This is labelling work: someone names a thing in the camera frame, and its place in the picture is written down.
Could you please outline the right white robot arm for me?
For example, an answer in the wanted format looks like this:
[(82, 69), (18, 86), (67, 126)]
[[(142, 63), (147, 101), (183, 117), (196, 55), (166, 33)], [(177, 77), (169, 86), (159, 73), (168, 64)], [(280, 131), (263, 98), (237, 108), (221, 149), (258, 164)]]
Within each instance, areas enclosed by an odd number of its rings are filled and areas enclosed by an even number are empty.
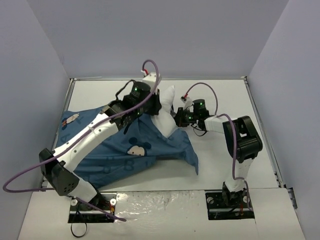
[(248, 193), (246, 181), (250, 166), (263, 149), (263, 142), (249, 116), (230, 118), (226, 113), (211, 115), (204, 99), (191, 100), (182, 96), (174, 120), (178, 127), (192, 126), (200, 131), (224, 135), (232, 157), (231, 173), (222, 184), (222, 202), (234, 206)]

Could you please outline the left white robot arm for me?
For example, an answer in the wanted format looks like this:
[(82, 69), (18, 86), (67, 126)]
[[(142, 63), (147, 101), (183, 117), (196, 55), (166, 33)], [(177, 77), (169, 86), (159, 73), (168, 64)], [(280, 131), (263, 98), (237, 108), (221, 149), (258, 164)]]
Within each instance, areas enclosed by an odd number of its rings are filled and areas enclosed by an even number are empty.
[(39, 153), (41, 173), (59, 196), (80, 198), (89, 209), (101, 203), (100, 193), (74, 171), (79, 163), (104, 140), (128, 128), (143, 114), (157, 115), (161, 109), (160, 77), (151, 72), (134, 81), (129, 94), (105, 105), (96, 117), (63, 145)]

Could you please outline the blue cartoon print pillowcase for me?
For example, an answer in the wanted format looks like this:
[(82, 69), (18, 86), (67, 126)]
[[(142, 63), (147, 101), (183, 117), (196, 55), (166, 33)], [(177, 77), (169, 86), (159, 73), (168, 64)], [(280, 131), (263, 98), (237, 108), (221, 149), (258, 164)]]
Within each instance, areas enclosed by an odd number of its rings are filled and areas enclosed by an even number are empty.
[(162, 160), (185, 161), (198, 172), (199, 159), (188, 134), (176, 126), (169, 137), (164, 137), (151, 117), (143, 114), (128, 128), (105, 139), (78, 164), (74, 173), (99, 189)]

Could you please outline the white pillow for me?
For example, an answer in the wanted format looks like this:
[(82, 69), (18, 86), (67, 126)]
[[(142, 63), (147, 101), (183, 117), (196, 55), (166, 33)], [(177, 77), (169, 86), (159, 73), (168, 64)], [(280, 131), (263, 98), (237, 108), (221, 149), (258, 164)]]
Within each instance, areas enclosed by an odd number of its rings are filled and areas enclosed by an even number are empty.
[(166, 138), (168, 138), (177, 128), (175, 120), (171, 115), (175, 92), (174, 85), (169, 86), (166, 90), (160, 92), (159, 100), (161, 109), (159, 110), (158, 115), (153, 115), (151, 117), (152, 123)]

